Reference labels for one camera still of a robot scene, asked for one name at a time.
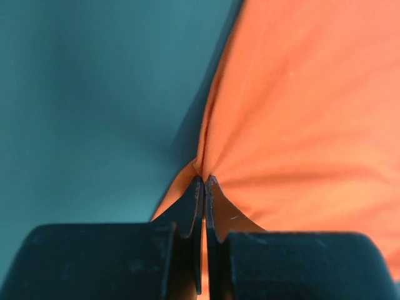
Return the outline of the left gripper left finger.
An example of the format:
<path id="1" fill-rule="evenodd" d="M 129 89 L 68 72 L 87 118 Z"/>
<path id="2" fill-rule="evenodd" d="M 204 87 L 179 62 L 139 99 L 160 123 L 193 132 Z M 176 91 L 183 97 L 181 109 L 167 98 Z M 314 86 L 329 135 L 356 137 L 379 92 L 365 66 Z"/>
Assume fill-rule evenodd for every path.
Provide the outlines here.
<path id="1" fill-rule="evenodd" d="M 146 223 L 45 224 L 22 242 L 2 299 L 196 299 L 204 183 Z"/>

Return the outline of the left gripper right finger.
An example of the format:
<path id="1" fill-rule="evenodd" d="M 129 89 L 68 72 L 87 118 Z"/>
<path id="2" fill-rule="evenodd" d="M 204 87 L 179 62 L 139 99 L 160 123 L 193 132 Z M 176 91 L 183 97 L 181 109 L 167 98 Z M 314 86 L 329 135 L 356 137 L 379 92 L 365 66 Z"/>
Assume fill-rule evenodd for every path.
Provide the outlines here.
<path id="1" fill-rule="evenodd" d="M 358 232 L 267 231 L 217 179 L 205 183 L 211 299 L 398 299 L 376 245 Z"/>

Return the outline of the orange t shirt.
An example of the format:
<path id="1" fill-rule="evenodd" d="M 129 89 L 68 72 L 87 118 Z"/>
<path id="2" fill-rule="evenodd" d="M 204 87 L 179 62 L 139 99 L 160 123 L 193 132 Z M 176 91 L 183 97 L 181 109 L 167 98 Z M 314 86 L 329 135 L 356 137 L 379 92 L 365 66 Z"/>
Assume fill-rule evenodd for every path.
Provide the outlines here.
<path id="1" fill-rule="evenodd" d="M 399 277 L 399 2 L 245 1 L 189 177 L 266 229 L 352 229 Z"/>

